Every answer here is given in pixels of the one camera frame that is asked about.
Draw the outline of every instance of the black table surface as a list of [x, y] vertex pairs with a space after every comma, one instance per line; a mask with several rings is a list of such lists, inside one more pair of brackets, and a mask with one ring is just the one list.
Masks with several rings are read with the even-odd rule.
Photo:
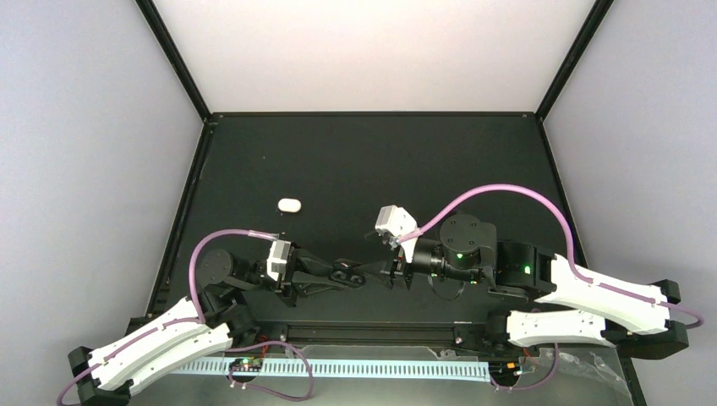
[[[333, 261], [385, 259], [388, 248], [364, 235], [382, 206], [405, 207], [428, 222], [462, 192], [484, 184], [534, 189], [561, 209], [548, 151], [532, 114], [234, 114], [215, 116], [216, 126], [201, 169], [172, 269], [168, 305], [188, 294], [187, 269], [196, 244], [223, 228], [281, 233], [282, 239]], [[277, 202], [302, 202], [281, 214]], [[459, 210], [497, 226], [499, 239], [536, 244], [565, 254], [553, 216], [521, 195], [494, 192], [466, 201]], [[222, 248], [250, 261], [268, 255], [266, 241], [223, 237]], [[452, 296], [455, 282], [436, 289]], [[247, 293], [259, 321], [330, 323], [483, 322], [496, 308], [533, 306], [469, 285], [446, 302], [424, 277], [410, 291], [388, 290], [369, 280], [361, 289], [318, 294], [286, 307], [269, 292]]]

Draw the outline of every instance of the purple tube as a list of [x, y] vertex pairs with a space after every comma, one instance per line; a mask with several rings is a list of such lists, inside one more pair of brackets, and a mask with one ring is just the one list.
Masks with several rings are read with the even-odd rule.
[[101, 364], [94, 364], [91, 367], [87, 368], [86, 370], [83, 370], [82, 372], [77, 374], [77, 376], [72, 381], [70, 381], [70, 383], [60, 392], [60, 394], [57, 395], [57, 399], [55, 399], [55, 404], [57, 406], [80, 406], [78, 403], [73, 404], [73, 405], [63, 403], [63, 398], [65, 397], [65, 394], [67, 394], [67, 392], [69, 392], [69, 390], [72, 389], [72, 387], [77, 384], [77, 382], [81, 381], [82, 378], [84, 378], [85, 376], [88, 376], [89, 374], [91, 374], [92, 371], [99, 368], [100, 365]]
[[197, 310], [197, 315], [199, 315], [200, 323], [202, 324], [206, 322], [206, 318], [204, 317], [204, 312], [202, 311], [200, 305], [200, 298], [197, 294], [197, 260], [199, 259], [200, 252], [205, 247], [205, 245], [207, 245], [207, 243], [209, 243], [213, 239], [223, 237], [225, 235], [243, 235], [246, 237], [254, 237], [257, 239], [276, 241], [276, 235], [274, 234], [263, 233], [261, 231], [243, 230], [240, 228], [229, 228], [226, 230], [215, 231], [214, 233], [207, 235], [200, 241], [199, 244], [197, 244], [196, 247], [194, 247], [194, 251], [192, 251], [192, 256], [191, 258], [189, 258], [189, 296], [191, 296], [192, 298], [192, 303], [194, 304], [194, 308]]
[[[314, 372], [311, 370], [311, 365], [309, 364], [309, 361], [306, 359], [306, 357], [303, 354], [301, 354], [301, 351], [299, 351], [298, 348], [294, 347], [293, 345], [291, 345], [289, 343], [284, 343], [283, 341], [265, 341], [263, 343], [249, 345], [248, 347], [230, 348], [230, 349], [226, 350], [225, 352], [227, 352], [227, 353], [244, 353], [247, 351], [251, 351], [252, 349], [262, 348], [262, 347], [266, 347], [269, 345], [281, 345], [284, 348], [288, 348], [292, 352], [294, 352], [304, 362], [304, 365], [306, 365], [306, 371], [309, 373], [309, 390], [306, 391], [306, 394], [303, 396], [291, 396], [291, 395], [287, 395], [286, 393], [281, 393], [281, 392], [277, 392], [273, 389], [269, 389], [268, 387], [262, 387], [260, 385], [255, 385], [253, 383], [242, 383], [241, 385], [246, 386], [249, 389], [256, 389], [256, 390], [262, 391], [264, 393], [269, 393], [270, 395], [274, 395], [278, 398], [282, 398], [289, 402], [303, 402], [304, 400], [311, 398], [311, 395], [314, 393]], [[232, 384], [237, 383], [233, 377], [233, 373], [235, 370], [236, 370], [236, 368], [232, 368], [229, 371], [229, 377], [227, 378]]]
[[[556, 220], [560, 223], [563, 235], [565, 236], [565, 244], [566, 244], [566, 258], [567, 263], [570, 266], [570, 270], [572, 271], [572, 274], [575, 275], [577, 279], [580, 279], [583, 282], [586, 283], [593, 283], [593, 278], [586, 277], [580, 271], [577, 270], [577, 267], [575, 266], [575, 245], [572, 241], [572, 233], [570, 231], [570, 226], [567, 224], [566, 218], [562, 215], [560, 209], [557, 208], [556, 205], [554, 205], [550, 200], [548, 200], [545, 196], [541, 195], [540, 193], [524, 188], [523, 186], [517, 186], [515, 184], [487, 184], [485, 186], [479, 186], [478, 188], [474, 188], [469, 190], [468, 192], [463, 193], [462, 195], [458, 196], [455, 200], [453, 200], [451, 203], [448, 204], [443, 210], [441, 210], [440, 213], [435, 215], [426, 225], [419, 228], [418, 230], [414, 230], [411, 233], [408, 233], [401, 238], [398, 239], [398, 243], [402, 243], [405, 241], [408, 241], [410, 239], [416, 239], [417, 237], [420, 237], [424, 233], [426, 233], [428, 230], [433, 228], [443, 217], [445, 217], [448, 213], [453, 211], [458, 205], [463, 203], [465, 200], [470, 199], [471, 197], [475, 195], [481, 195], [483, 193], [488, 192], [496, 192], [496, 191], [504, 191], [504, 192], [513, 192], [518, 193], [520, 195], [526, 195], [527, 197], [532, 198], [533, 200], [538, 201], [540, 204], [545, 206], [550, 213], [556, 218]], [[615, 292], [618, 294], [622, 294], [624, 296], [642, 300], [643, 302], [650, 303], [652, 305], [655, 304], [655, 299], [648, 298], [647, 296], [642, 296], [641, 294], [635, 294], [633, 292], [627, 291], [622, 288], [618, 288], [616, 286], [609, 285], [607, 283], [599, 283], [597, 285], [599, 288], [610, 290], [611, 292]], [[671, 310], [677, 310], [682, 313], [685, 313], [687, 315], [691, 315], [697, 319], [692, 324], [687, 325], [687, 328], [695, 328], [702, 326], [704, 324], [704, 317], [700, 315], [697, 311], [688, 309], [686, 307], [667, 303], [667, 302], [660, 302], [659, 305], [666, 307]]]
[[110, 354], [107, 355], [107, 357], [104, 358], [105, 362], [109, 361], [110, 359], [117, 356], [117, 354], [123, 352], [125, 349], [127, 349], [130, 345], [137, 343], [139, 340], [141, 340], [144, 337], [149, 336], [150, 334], [157, 332], [158, 329], [156, 327], [151, 328], [150, 330], [147, 330], [146, 332], [141, 333], [139, 336], [132, 338], [131, 340], [127, 341], [126, 343], [119, 346], [119, 348], [112, 351]]

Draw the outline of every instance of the transparent plastic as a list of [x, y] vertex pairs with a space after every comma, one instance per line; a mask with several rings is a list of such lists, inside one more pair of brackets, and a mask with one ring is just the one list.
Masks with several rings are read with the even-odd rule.
[[[307, 358], [322, 359], [459, 359], [451, 350], [438, 353], [425, 347], [308, 346]], [[546, 348], [534, 360], [535, 371], [521, 376], [519, 386], [539, 381], [548, 373], [553, 350]], [[562, 348], [555, 377], [542, 387], [525, 392], [496, 392], [489, 383], [400, 379], [319, 378], [314, 397], [306, 402], [319, 405], [525, 405], [629, 406], [630, 393], [613, 348]], [[525, 360], [525, 365], [532, 362]], [[308, 381], [298, 378], [261, 377], [253, 383], [294, 395], [305, 392]], [[262, 392], [230, 388], [221, 376], [170, 375], [155, 382], [132, 399], [132, 406], [171, 404], [174, 406], [229, 406], [261, 404], [286, 405], [286, 401]]]

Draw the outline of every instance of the white bracket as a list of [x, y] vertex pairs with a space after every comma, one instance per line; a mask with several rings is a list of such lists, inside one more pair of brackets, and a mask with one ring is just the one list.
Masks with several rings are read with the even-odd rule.
[[[378, 234], [384, 235], [389, 233], [393, 239], [397, 239], [411, 233], [418, 228], [416, 219], [413, 218], [403, 207], [396, 205], [383, 206], [376, 219], [375, 230]], [[396, 248], [398, 244], [391, 241], [391, 247]], [[406, 256], [406, 262], [413, 262], [413, 252], [416, 249], [416, 239], [410, 239], [401, 243], [403, 254]]]
[[[197, 311], [191, 300], [182, 299], [174, 305], [169, 311], [166, 311], [157, 317], [151, 323], [148, 323], [132, 334], [123, 337], [116, 342], [105, 347], [95, 349], [90, 353], [90, 365], [94, 363], [105, 364], [92, 371], [92, 378], [100, 380], [99, 388], [105, 391], [113, 391], [122, 386], [125, 381], [131, 378], [134, 373], [139, 370], [157, 355], [169, 350], [182, 341], [197, 336], [203, 332], [209, 331], [209, 327], [199, 323], [185, 322], [178, 323], [167, 328], [162, 325], [168, 321], [183, 318], [196, 318]], [[140, 339], [138, 342], [130, 345], [124, 351], [117, 354], [114, 358], [104, 362], [105, 357], [120, 348], [134, 337], [147, 332], [153, 328], [158, 331], [153, 332], [149, 336]]]
[[266, 258], [266, 275], [278, 281], [287, 271], [287, 262], [291, 243], [289, 241], [276, 240], [271, 243], [269, 257]]
[[655, 299], [656, 303], [666, 302], [667, 298], [660, 288], [624, 282], [581, 266], [577, 269], [585, 277], [592, 278], [593, 283], [588, 284], [575, 277], [567, 259], [556, 255], [550, 266], [550, 281], [557, 285], [557, 290], [535, 301], [564, 305], [600, 315], [637, 334], [656, 334], [667, 330], [665, 321], [670, 319], [670, 311], [667, 308], [600, 288], [598, 284], [606, 283], [640, 294]]
[[506, 324], [508, 341], [518, 347], [545, 343], [582, 343], [615, 347], [600, 332], [605, 318], [582, 310], [523, 313], [511, 311]]

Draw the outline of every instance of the black enclosure frame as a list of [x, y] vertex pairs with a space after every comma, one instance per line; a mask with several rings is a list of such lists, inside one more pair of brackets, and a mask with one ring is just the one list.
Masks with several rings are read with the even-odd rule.
[[[157, 10], [154, 2], [152, 0], [135, 0], [140, 7], [140, 10], [142, 11], [142, 14], [145, 16], [145, 19], [147, 20], [147, 23], [151, 27], [152, 31], [154, 32], [156, 39], [158, 40], [162, 50], [167, 55], [167, 59], [169, 60], [170, 64], [174, 68], [175, 73], [177, 74], [177, 77], [179, 78], [180, 82], [182, 83], [182, 86], [184, 87], [185, 91], [187, 92], [187, 95], [189, 96], [189, 99], [194, 104], [194, 108], [196, 109], [197, 113], [200, 115], [200, 118], [202, 119], [202, 122], [204, 123], [204, 127], [202, 129], [199, 143], [197, 145], [196, 152], [194, 154], [194, 158], [192, 160], [191, 167], [189, 169], [189, 176], [187, 177], [187, 181], [184, 186], [184, 190], [182, 193], [181, 200], [179, 201], [179, 207], [177, 209], [177, 214], [174, 218], [174, 222], [172, 225], [171, 232], [169, 234], [169, 240], [167, 241], [167, 248], [165, 250], [164, 256], [162, 257], [159, 272], [157, 274], [157, 278], [155, 281], [154, 288], [152, 289], [151, 299], [149, 306], [147, 308], [147, 315], [151, 316], [153, 313], [158, 314], [161, 313], [164, 310], [165, 304], [167, 302], [167, 296], [169, 295], [169, 287], [171, 282], [171, 270], [173, 269], [174, 261], [177, 258], [178, 254], [178, 248], [179, 244], [183, 235], [184, 226], [187, 220], [187, 216], [189, 214], [189, 209], [192, 206], [192, 199], [194, 197], [194, 193], [196, 191], [196, 186], [199, 182], [199, 176], [201, 169], [205, 163], [205, 158], [207, 151], [209, 149], [209, 145], [211, 144], [212, 135], [214, 134], [214, 128], [216, 126], [216, 123], [212, 123], [211, 117], [212, 112], [209, 110], [208, 106], [206, 106], [206, 103], [204, 101], [204, 98], [202, 97], [199, 88], [197, 87], [196, 83], [192, 79], [192, 76], [189, 72], [189, 69], [187, 68], [187, 65], [184, 63], [184, 60], [182, 59], [181, 54], [179, 53], [179, 50], [177, 46], [175, 45], [174, 41], [172, 40], [172, 37], [170, 36], [169, 30], [164, 25], [164, 22], [162, 21], [162, 18], [159, 14], [159, 11]], [[561, 94], [562, 89], [565, 87], [565, 84], [570, 78], [570, 75], [572, 71], [577, 66], [577, 62], [579, 61], [580, 57], [583, 55], [585, 49], [587, 49], [588, 44], [590, 43], [590, 40], [593, 38], [593, 35], [599, 28], [600, 23], [602, 22], [603, 18], [606, 16], [608, 10], [610, 9], [611, 4], [613, 3], [613, 0], [596, 0], [593, 7], [591, 8], [590, 12], [588, 13], [588, 17], [585, 19], [583, 26], [581, 27], [580, 31], [577, 34], [577, 37], [573, 41], [567, 55], [565, 56], [565, 59], [563, 60], [561, 66], [559, 67], [558, 71], [556, 72], [555, 78], [550, 84], [549, 89], [545, 93], [545, 96], [543, 97], [542, 102], [535, 110], [535, 114], [533, 115], [533, 119], [536, 120], [536, 124], [539, 127], [539, 131], [543, 140], [543, 145], [545, 148], [545, 153], [549, 157], [550, 160], [550, 166], [552, 169], [552, 174], [554, 177], [554, 180], [556, 184], [558, 185], [558, 190], [560, 193], [560, 200], [562, 205], [566, 208], [566, 218], [568, 223], [570, 224], [573, 236], [575, 238], [576, 246], [577, 246], [577, 252], [576, 252], [576, 260], [578, 263], [586, 266], [587, 262], [585, 259], [585, 255], [583, 253], [582, 245], [580, 244], [580, 240], [578, 239], [576, 228], [575, 228], [575, 222], [573, 221], [572, 214], [569, 210], [569, 206], [567, 204], [565, 191], [562, 188], [562, 182], [560, 179], [560, 175], [558, 173], [555, 160], [552, 155], [552, 151], [550, 148], [550, 142], [548, 140], [548, 136], [545, 133], [545, 127], [543, 125], [544, 120], [547, 118], [548, 114], [550, 113], [550, 109], [555, 104], [558, 96]], [[327, 112], [307, 112], [303, 113], [306, 115], [333, 115], [333, 114], [346, 114], [344, 112], [338, 112], [338, 113], [327, 113]], [[417, 112], [415, 114], [420, 115], [431, 115], [432, 112]], [[628, 357], [624, 357], [621, 355], [621, 366], [623, 373], [626, 377], [627, 384], [630, 388], [630, 392], [632, 394], [632, 402], [636, 406], [644, 406], [646, 405], [646, 401], [642, 392], [642, 388], [640, 387], [640, 383], [637, 377], [637, 373], [634, 369], [634, 366], [632, 364], [632, 360]]]

